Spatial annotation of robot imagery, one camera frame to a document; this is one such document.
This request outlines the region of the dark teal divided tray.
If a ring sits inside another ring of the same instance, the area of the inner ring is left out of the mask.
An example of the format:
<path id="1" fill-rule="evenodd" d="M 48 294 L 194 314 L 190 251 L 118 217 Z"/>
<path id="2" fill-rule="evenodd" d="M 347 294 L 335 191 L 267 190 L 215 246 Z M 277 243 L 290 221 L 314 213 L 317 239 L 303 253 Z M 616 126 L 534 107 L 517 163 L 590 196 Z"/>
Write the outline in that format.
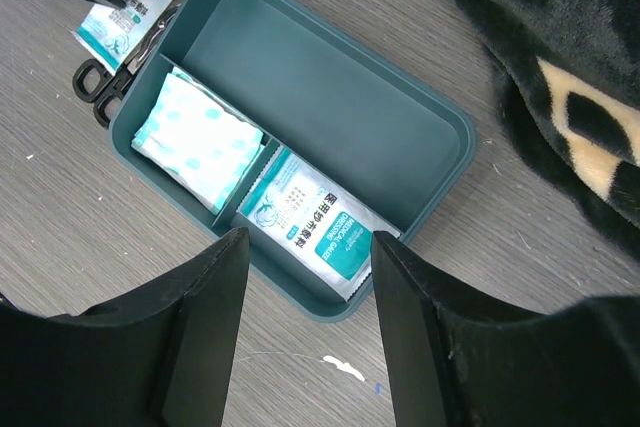
<path id="1" fill-rule="evenodd" d="M 179 68 L 266 134 L 228 204 L 209 212 L 132 147 L 166 75 Z M 471 162 L 467 114 L 295 0 L 183 0 L 110 124 L 120 160 L 211 236 L 278 148 L 289 149 L 408 242 Z"/>

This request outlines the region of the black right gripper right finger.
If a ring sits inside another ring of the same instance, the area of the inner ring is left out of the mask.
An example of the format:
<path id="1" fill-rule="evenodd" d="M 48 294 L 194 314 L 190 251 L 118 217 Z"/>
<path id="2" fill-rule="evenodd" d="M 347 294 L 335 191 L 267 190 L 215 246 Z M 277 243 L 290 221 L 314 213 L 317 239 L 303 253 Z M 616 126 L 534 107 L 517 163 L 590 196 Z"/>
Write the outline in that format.
<path id="1" fill-rule="evenodd" d="M 639 300 L 589 297 L 550 314 L 492 297 L 391 234 L 373 284 L 400 426 L 635 426 Z"/>

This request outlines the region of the teal white sachet packet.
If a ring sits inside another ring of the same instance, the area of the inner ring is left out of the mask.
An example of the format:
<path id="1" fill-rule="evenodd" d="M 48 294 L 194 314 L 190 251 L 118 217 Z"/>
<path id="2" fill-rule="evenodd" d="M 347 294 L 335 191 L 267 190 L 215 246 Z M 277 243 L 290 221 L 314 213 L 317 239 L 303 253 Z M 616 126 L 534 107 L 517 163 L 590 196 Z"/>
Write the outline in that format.
<path id="1" fill-rule="evenodd" d="M 113 75 L 173 0 L 123 0 L 123 8 L 92 7 L 74 37 Z"/>

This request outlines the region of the white gauze pad stack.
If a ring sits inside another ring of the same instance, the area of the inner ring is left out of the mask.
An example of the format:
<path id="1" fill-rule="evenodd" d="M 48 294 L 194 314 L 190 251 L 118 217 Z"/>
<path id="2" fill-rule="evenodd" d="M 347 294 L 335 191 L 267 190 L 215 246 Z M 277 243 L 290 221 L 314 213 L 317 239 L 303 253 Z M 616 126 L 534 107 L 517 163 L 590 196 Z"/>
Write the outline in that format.
<path id="1" fill-rule="evenodd" d="M 263 131 L 174 67 L 131 146 L 216 215 L 264 147 L 263 138 Z"/>

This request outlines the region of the black handled scissors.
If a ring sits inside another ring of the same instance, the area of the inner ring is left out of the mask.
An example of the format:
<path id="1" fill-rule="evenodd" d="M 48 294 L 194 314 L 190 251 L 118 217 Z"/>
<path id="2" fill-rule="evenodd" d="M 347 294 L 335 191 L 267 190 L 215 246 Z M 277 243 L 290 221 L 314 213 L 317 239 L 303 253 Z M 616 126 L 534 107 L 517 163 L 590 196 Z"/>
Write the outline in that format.
<path id="1" fill-rule="evenodd" d="M 82 102 L 92 105 L 94 118 L 102 128 L 109 128 L 111 114 L 118 110 L 138 70 L 151 55 L 180 6 L 180 3 L 174 3 L 160 15 L 114 74 L 95 58 L 85 60 L 76 69 L 72 77 L 74 93 Z"/>

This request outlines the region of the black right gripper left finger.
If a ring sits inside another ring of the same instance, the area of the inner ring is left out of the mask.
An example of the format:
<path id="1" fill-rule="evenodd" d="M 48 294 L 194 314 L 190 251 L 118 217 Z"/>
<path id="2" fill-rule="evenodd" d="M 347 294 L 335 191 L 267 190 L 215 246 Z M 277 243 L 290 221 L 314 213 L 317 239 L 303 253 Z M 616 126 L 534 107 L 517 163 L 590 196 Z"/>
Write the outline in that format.
<path id="1" fill-rule="evenodd" d="M 5 426 L 218 426 L 248 280 L 229 231 L 192 259 L 85 312 L 1 308 Z"/>

